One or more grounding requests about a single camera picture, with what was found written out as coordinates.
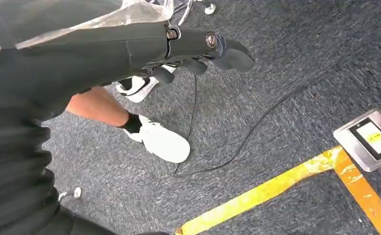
bare leg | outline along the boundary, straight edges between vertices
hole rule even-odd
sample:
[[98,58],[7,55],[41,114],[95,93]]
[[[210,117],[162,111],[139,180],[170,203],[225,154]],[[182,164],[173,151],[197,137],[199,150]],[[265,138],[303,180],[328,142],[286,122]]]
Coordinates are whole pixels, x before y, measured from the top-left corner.
[[102,87],[94,87],[83,94],[72,97],[67,110],[75,115],[123,126],[129,118],[128,112]]
[[131,139],[143,143],[149,152],[168,162],[181,163],[189,156],[190,145],[186,139],[146,117],[128,113],[102,87],[74,95],[67,110],[84,118],[122,127]]

white sneaker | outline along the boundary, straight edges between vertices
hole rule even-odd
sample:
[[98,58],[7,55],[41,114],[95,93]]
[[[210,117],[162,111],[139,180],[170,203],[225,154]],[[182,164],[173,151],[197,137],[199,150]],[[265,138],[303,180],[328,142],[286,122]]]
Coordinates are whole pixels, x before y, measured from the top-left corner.
[[140,103],[158,83],[158,80],[154,77],[142,78],[132,76],[131,83],[132,87],[129,90],[126,90],[120,83],[117,83],[115,88],[122,96],[125,96],[127,99],[131,100],[131,102]]
[[139,119],[142,124],[139,133],[124,130],[131,139],[142,142],[147,151],[165,161],[181,163],[187,159],[190,145],[185,138],[146,117],[139,115]]

yellow floor tape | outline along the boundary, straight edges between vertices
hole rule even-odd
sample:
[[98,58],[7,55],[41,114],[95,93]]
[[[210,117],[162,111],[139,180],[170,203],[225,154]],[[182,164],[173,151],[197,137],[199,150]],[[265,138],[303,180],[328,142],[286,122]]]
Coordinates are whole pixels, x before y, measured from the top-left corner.
[[278,196],[305,178],[330,169],[336,171],[381,234],[381,199],[345,151],[335,147],[186,222],[176,230],[176,235],[197,235]]
[[344,150],[334,159],[334,170],[381,234],[381,198],[363,177]]

prosthetic hand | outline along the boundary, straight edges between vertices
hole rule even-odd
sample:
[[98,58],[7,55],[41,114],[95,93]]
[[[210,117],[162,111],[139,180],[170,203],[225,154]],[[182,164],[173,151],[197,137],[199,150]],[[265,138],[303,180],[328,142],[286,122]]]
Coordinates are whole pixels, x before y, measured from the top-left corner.
[[45,82],[40,84],[43,97],[52,92],[54,101],[57,93],[68,99],[132,75],[171,83],[174,76],[162,65],[184,66],[196,75],[206,71],[203,61],[212,61],[224,70],[249,71],[254,65],[248,50],[234,40],[163,22],[78,30],[22,49],[22,56],[20,60],[32,66],[18,74],[33,77],[36,69]]
[[218,36],[212,31],[204,31],[183,26],[165,26],[167,52],[164,60],[148,62],[140,74],[155,77],[162,83],[171,83],[173,74],[161,65],[186,67],[194,75],[202,75],[207,66],[203,60],[210,60],[223,69],[249,71],[254,59],[240,43]]

carpeted floor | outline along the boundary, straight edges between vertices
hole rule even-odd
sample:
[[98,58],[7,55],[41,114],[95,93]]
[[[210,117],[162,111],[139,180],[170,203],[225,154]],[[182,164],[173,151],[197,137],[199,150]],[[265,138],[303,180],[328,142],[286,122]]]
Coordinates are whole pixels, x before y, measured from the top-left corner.
[[[187,25],[212,28],[247,45],[257,60],[249,73],[210,66],[197,78],[192,153],[180,174],[229,160],[261,115],[294,89],[258,125],[236,160],[186,178],[119,129],[70,114],[46,123],[56,186],[83,189],[64,205],[122,235],[173,230],[209,209],[336,146],[332,132],[381,108],[381,1],[215,0],[207,16],[195,7]],[[185,70],[140,104],[117,96],[187,136],[195,81]],[[366,173],[381,196],[381,169]],[[309,178],[206,235],[377,234],[333,172]]]

